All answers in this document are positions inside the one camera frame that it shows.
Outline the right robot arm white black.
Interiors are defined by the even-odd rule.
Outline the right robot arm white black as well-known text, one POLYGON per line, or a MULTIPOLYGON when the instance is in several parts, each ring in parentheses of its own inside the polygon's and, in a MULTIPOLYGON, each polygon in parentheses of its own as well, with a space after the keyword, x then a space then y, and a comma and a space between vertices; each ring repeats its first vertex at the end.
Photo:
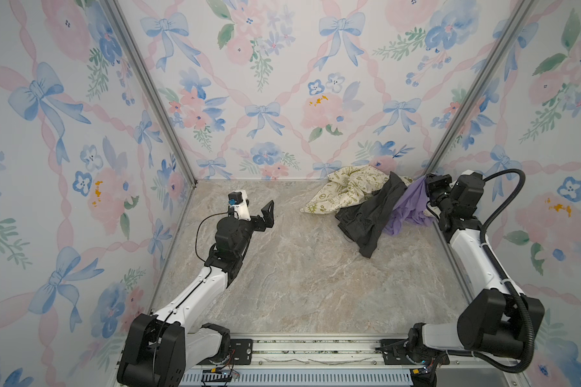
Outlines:
POLYGON ((403 349, 414 364, 434 369, 447 356, 462 356, 507 373, 520 373, 531 365, 545 307, 511 279, 487 238, 489 227, 521 193, 525 180, 521 169, 505 169, 488 177, 477 172, 458 179, 426 177, 429 206, 440 211, 437 225, 463 264, 473 298, 456 322, 417 323, 410 329, 403 349), (485 221, 479 220, 475 212, 485 185, 505 175, 518 178, 513 192, 485 221))

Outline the purple cloth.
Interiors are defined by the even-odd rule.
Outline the purple cloth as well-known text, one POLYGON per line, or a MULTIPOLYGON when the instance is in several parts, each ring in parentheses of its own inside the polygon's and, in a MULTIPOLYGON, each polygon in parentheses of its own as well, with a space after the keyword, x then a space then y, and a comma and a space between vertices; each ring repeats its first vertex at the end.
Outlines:
POLYGON ((428 213, 429 196, 426 192, 426 176, 419 177, 411 183, 399 201, 395 204, 390 219, 383 232, 387 235, 398 235, 406 223, 428 227, 433 217, 428 213))

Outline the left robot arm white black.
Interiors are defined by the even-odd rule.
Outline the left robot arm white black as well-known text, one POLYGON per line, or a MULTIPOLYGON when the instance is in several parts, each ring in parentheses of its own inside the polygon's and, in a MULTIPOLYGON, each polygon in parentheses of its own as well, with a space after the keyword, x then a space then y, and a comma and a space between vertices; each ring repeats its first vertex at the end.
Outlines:
POLYGON ((216 224, 215 242, 198 276, 173 301, 131 323, 116 380, 126 386, 177 386, 188 369, 232 361, 229 329, 205 323, 191 329, 203 311, 237 278, 253 234, 274 227, 274 202, 251 215, 244 190, 229 194, 216 224))

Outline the black cloth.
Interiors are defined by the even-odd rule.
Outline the black cloth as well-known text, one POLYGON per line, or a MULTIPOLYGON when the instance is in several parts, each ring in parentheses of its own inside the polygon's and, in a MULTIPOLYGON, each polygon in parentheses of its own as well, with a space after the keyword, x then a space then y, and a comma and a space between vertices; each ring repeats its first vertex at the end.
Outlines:
POLYGON ((365 258, 370 259, 376 250, 382 231, 406 189, 403 180, 396 173, 390 172, 388 181, 373 198, 356 206, 342 208, 335 215, 339 221, 338 227, 358 245, 359 253, 365 258))

